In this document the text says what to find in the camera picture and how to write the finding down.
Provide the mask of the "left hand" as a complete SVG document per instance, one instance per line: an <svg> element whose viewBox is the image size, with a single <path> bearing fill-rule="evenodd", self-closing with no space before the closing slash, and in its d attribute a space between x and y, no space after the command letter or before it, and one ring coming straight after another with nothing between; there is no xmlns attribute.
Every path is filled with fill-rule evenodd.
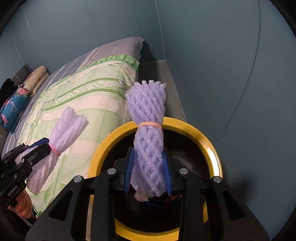
<svg viewBox="0 0 296 241"><path fill-rule="evenodd" d="M17 204L15 206L15 212L19 217L31 218L32 217L32 201L26 190L23 190L16 198Z"/></svg>

